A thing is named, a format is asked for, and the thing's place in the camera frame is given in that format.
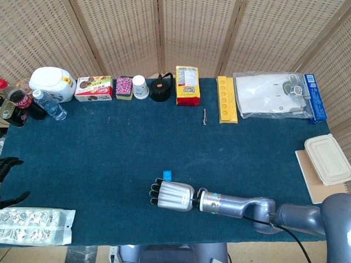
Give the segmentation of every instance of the white container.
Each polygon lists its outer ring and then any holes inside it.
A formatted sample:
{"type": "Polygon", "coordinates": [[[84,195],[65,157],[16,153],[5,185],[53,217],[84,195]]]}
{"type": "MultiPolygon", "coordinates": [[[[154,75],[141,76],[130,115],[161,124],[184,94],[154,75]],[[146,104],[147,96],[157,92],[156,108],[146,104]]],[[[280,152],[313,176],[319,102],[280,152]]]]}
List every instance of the white container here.
{"type": "Polygon", "coordinates": [[[29,87],[32,90],[47,91],[57,102],[66,102],[71,100],[75,93],[76,81],[61,68],[40,67],[33,72],[29,87]]]}
{"type": "Polygon", "coordinates": [[[322,135],[305,141],[306,153],[324,185],[351,180],[351,166],[333,135],[322,135]]]}
{"type": "Polygon", "coordinates": [[[132,82],[134,96],[139,100],[146,99],[149,96],[149,87],[146,85],[145,78],[142,75],[136,75],[132,82]]]}

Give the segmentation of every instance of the robotic arm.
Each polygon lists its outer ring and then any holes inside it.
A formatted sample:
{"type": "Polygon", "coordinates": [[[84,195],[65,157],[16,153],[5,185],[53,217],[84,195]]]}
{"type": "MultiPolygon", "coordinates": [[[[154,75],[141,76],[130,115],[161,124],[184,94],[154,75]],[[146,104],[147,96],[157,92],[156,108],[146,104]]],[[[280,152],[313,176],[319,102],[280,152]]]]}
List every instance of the robotic arm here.
{"type": "Polygon", "coordinates": [[[277,210],[272,199],[241,198],[209,192],[206,188],[196,193],[192,186],[156,179],[150,191],[151,204],[177,211],[193,207],[202,212],[245,217],[253,206],[253,228],[265,234],[282,231],[279,226],[326,237],[327,262],[351,262],[351,195],[338,193],[324,200],[322,207],[283,204],[277,210]]]}

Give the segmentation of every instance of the bottle cap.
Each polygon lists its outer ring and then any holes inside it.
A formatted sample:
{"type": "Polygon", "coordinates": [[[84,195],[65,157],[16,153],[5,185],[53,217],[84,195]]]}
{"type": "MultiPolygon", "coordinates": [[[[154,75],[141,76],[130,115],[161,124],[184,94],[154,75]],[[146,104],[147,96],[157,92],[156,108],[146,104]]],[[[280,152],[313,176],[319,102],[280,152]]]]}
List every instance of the bottle cap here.
{"type": "Polygon", "coordinates": [[[3,79],[3,78],[0,78],[0,89],[6,88],[7,85],[8,85],[8,84],[7,84],[6,80],[3,79]]]}
{"type": "Polygon", "coordinates": [[[32,93],[33,97],[40,100],[44,97],[44,93],[40,90],[40,89],[36,89],[35,91],[33,91],[32,93]]]}

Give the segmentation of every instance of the white paper cup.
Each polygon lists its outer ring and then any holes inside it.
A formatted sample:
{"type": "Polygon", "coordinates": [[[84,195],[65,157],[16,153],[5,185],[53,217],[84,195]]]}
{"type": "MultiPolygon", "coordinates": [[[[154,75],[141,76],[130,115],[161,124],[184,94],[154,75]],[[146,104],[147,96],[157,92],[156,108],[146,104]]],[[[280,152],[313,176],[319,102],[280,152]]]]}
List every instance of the white paper cup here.
{"type": "Polygon", "coordinates": [[[142,75],[133,77],[133,94],[139,100],[146,99],[149,96],[149,87],[146,85],[145,78],[142,75]]]}

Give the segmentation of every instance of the blue tablecloth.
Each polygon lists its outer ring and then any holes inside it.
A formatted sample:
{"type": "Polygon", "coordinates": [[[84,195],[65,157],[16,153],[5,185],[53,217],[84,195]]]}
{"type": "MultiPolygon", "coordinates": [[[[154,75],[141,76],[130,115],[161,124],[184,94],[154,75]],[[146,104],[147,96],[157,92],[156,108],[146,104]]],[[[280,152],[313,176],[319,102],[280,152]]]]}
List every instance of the blue tablecloth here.
{"type": "Polygon", "coordinates": [[[195,189],[311,205],[295,150],[327,134],[327,124],[258,118],[219,124],[216,80],[201,79],[200,87],[197,107],[176,106],[174,90],[166,102],[73,99],[62,104],[63,121],[11,126],[2,156],[25,163],[7,175],[1,198],[31,191],[21,206],[76,209],[72,245],[293,241],[285,233],[257,233],[244,219],[150,204],[151,184],[171,170],[173,181],[195,189]]]}

